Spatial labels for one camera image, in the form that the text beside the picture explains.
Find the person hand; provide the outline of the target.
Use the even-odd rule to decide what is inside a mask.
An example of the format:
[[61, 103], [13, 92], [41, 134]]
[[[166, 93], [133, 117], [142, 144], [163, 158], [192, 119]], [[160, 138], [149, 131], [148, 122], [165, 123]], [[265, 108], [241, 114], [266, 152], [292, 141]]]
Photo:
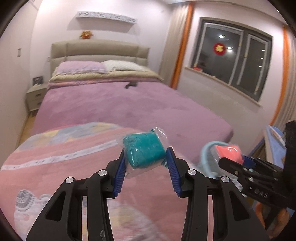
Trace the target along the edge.
[[[261, 224], [263, 227], [265, 227], [265, 222], [263, 218], [263, 207], [264, 205], [260, 202], [257, 202], [255, 206], [255, 213], [257, 217], [259, 218]], [[281, 211], [278, 213], [278, 215], [275, 218], [275, 225], [270, 230], [270, 233], [273, 233], [273, 236], [277, 236], [284, 227], [288, 224], [288, 221], [290, 219], [290, 214], [286, 209], [281, 209]]]

